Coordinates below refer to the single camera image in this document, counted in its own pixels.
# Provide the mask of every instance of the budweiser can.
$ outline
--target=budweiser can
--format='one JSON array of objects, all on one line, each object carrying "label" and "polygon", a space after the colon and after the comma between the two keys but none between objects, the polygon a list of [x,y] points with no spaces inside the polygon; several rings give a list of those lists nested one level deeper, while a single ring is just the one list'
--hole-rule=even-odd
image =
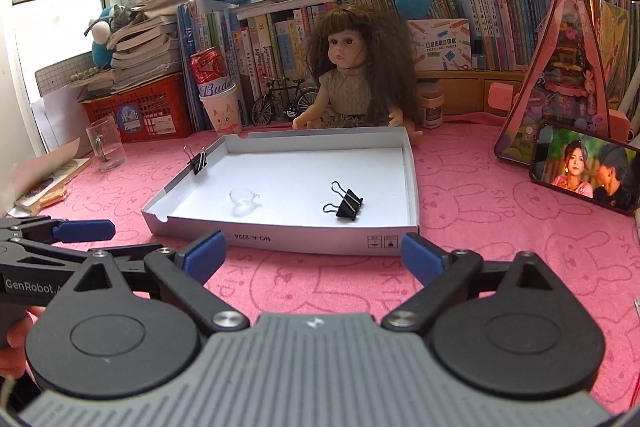
[{"label": "budweiser can", "polygon": [[225,57],[218,48],[191,55],[190,64],[200,96],[218,94],[231,87]]}]

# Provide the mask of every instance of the bicycle model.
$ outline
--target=bicycle model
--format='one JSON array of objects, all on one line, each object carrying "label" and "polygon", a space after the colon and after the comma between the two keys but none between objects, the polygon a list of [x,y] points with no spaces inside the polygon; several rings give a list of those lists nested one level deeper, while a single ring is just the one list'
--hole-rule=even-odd
[{"label": "bicycle model", "polygon": [[[251,108],[251,121],[254,125],[267,125],[274,121],[278,113],[276,108],[283,107],[282,115],[292,121],[295,117],[302,114],[316,99],[315,87],[300,87],[304,80],[293,80],[295,86],[287,86],[288,78],[277,79],[268,78],[267,93],[258,98]],[[276,84],[284,84],[284,87],[274,87]],[[274,92],[288,92],[294,89],[293,99],[287,107],[274,95]]]}]

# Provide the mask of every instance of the black binder clip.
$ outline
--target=black binder clip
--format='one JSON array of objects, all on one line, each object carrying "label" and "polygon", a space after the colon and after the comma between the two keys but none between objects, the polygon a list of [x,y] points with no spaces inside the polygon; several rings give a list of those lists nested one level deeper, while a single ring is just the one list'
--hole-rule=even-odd
[{"label": "black binder clip", "polygon": [[[334,185],[337,185],[340,190],[339,192],[335,189]],[[327,203],[322,207],[322,211],[327,214],[335,213],[336,217],[347,217],[352,221],[355,221],[356,216],[360,211],[360,207],[362,206],[362,198],[357,197],[350,188],[348,190],[344,190],[340,187],[338,182],[333,182],[331,184],[331,190],[341,196],[342,201],[339,206],[333,203]]]},{"label": "black binder clip", "polygon": [[194,175],[198,174],[200,171],[202,171],[205,168],[205,166],[207,165],[207,152],[204,149],[204,147],[196,155],[194,155],[193,152],[191,152],[191,148],[187,147],[186,145],[183,147],[182,150],[189,158],[189,165],[193,167]]}]

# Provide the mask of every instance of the doll hair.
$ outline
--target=doll hair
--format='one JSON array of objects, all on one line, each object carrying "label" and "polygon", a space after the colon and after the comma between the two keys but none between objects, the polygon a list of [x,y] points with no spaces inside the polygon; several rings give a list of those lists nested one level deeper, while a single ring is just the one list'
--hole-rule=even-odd
[{"label": "doll hair", "polygon": [[367,123],[386,120],[388,106],[402,111],[403,118],[420,125],[416,99],[416,76],[409,29],[395,14],[357,4],[327,12],[313,30],[308,50],[308,67],[319,84],[321,75],[335,69],[329,60],[329,35],[356,30],[367,47],[365,76],[371,102]]},{"label": "doll hair", "polygon": [[564,148],[564,163],[566,163],[567,160],[571,158],[571,155],[576,149],[580,149],[580,152],[582,153],[582,160],[584,161],[584,163],[587,163],[589,155],[587,154],[587,149],[585,149],[580,140],[574,140],[566,145],[566,147]]}]

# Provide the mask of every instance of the pink triangular box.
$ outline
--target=pink triangular box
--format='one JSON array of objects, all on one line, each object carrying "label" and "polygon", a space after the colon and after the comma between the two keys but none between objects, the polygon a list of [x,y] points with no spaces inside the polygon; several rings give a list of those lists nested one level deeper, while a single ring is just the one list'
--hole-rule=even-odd
[{"label": "pink triangular box", "polygon": [[585,0],[552,0],[522,88],[502,127],[498,158],[528,165],[540,124],[562,123],[608,139],[600,52]]}]

